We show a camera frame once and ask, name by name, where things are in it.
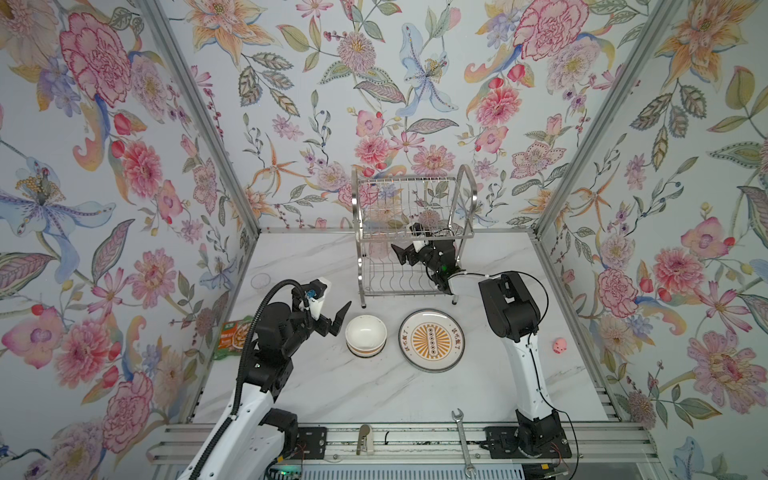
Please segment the wall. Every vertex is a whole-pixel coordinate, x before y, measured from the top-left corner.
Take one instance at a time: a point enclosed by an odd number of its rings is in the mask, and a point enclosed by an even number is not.
[[[680,480],[768,472],[764,3],[687,2],[545,237],[624,416]]]
[[[149,478],[254,240],[130,0],[0,7],[0,478]]]
[[[444,175],[461,164],[479,183],[479,225],[530,227],[655,3],[164,8],[187,61],[213,75],[204,94],[263,227],[348,227],[353,168]]]

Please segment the marble surface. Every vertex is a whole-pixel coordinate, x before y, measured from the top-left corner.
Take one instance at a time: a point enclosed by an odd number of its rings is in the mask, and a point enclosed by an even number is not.
[[[450,296],[366,297],[362,309],[357,286],[355,237],[348,233],[263,234],[249,265],[232,319],[253,314],[263,295],[280,280],[301,283],[324,276],[333,289],[323,313],[333,318],[349,300],[347,319],[367,313],[383,320],[388,339],[384,350],[370,359],[352,355],[346,348],[343,328],[338,337],[313,335],[293,356],[294,370],[277,399],[277,408],[295,412],[300,422],[450,422],[450,411],[461,408],[466,422],[500,422],[515,418],[515,384],[504,346],[488,326],[479,298],[462,296],[457,305]],[[479,233],[471,239],[462,266],[477,273],[520,270],[551,287],[526,233]],[[541,287],[525,278],[543,312],[546,300]],[[275,300],[290,302],[290,288]],[[541,368],[555,407],[574,421],[606,420],[576,343],[560,308],[550,298],[549,312],[541,324]],[[397,334],[413,311],[434,308],[452,316],[462,327],[466,350],[448,372],[427,373],[408,363],[400,351]],[[563,337],[568,350],[552,351]],[[227,404],[237,372],[238,357],[214,362],[195,422],[216,422]]]

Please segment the pink toy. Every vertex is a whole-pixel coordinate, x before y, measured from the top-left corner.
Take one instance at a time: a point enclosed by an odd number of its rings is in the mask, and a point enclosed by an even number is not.
[[[565,339],[560,338],[554,341],[554,345],[552,345],[552,349],[555,353],[563,353],[568,347],[568,344],[565,342]]]

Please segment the bowl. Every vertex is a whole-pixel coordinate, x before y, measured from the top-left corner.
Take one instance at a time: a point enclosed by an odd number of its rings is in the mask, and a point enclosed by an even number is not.
[[[384,349],[386,325],[373,315],[356,316],[346,324],[345,337],[350,352],[371,357]]]

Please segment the black mounting plate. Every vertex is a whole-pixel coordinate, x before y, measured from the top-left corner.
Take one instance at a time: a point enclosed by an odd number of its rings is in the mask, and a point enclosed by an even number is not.
[[[326,437],[328,429],[325,427],[299,427],[299,440],[297,445],[304,446],[305,460],[323,460],[326,457]],[[298,455],[292,460],[301,459]]]
[[[518,437],[515,435],[518,431],[517,427],[485,427],[485,441],[487,442],[488,451],[491,453],[491,458],[527,458],[518,449]],[[560,449],[558,454],[552,445],[547,444],[542,449],[533,452],[533,457],[541,455],[540,458],[570,458],[571,447],[568,443],[563,443],[566,440],[564,434],[560,434],[554,439],[554,444]]]

